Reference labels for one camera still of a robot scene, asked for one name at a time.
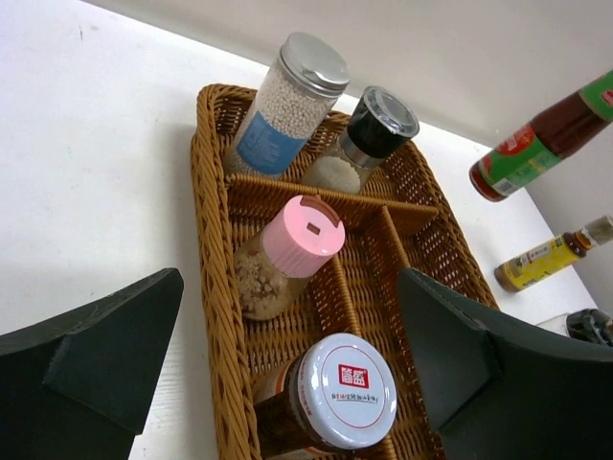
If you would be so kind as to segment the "silver-lid white pellet jar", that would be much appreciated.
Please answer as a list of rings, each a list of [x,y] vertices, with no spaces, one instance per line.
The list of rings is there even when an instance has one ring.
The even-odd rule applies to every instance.
[[[328,43],[290,34],[224,154],[224,172],[283,175],[350,81],[347,62]]]

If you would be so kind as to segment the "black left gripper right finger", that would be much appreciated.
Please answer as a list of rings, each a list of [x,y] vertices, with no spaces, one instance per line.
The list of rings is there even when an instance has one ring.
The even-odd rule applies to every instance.
[[[397,299],[449,459],[608,459],[612,351],[543,330],[414,269]]]

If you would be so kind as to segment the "small yellow-label bottle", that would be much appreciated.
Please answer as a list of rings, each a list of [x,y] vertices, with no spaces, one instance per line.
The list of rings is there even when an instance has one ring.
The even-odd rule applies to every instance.
[[[612,217],[604,215],[580,230],[560,234],[498,265],[494,276],[508,292],[519,292],[558,273],[597,246],[612,241]]]

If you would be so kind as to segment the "pink-cap seasoning bottle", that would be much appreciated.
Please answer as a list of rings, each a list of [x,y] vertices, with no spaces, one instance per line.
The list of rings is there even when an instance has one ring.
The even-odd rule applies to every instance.
[[[234,253],[242,315],[256,321],[280,315],[345,240],[344,223],[325,201],[313,195],[292,197]]]

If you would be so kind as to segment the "white-lid brown sauce jar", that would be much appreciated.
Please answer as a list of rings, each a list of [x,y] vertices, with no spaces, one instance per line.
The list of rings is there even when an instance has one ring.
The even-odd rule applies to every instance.
[[[260,377],[252,390],[261,457],[315,459],[369,448],[397,414],[392,372],[379,351],[333,333]]]

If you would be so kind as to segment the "small dark bottle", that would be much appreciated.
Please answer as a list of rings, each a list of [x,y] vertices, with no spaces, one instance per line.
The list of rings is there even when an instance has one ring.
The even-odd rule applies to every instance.
[[[612,318],[601,310],[586,309],[566,317],[570,337],[602,346],[612,346]]]

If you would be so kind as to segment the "yellow-cap brown sauce bottle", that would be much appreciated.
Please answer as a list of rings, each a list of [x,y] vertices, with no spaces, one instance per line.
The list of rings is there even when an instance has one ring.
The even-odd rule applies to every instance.
[[[612,124],[612,73],[534,116],[470,168],[484,198],[497,202],[574,155]]]

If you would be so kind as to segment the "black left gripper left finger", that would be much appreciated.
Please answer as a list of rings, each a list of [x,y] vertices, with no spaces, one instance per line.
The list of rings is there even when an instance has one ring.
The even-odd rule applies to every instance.
[[[164,268],[1,337],[4,459],[126,459],[143,433],[184,290]]]

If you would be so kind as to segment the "black-cap salt grinder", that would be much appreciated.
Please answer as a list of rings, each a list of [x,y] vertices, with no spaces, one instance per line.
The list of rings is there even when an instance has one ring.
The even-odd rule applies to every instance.
[[[358,195],[375,169],[419,131],[418,117],[403,100],[368,86],[347,126],[306,169],[301,183]]]

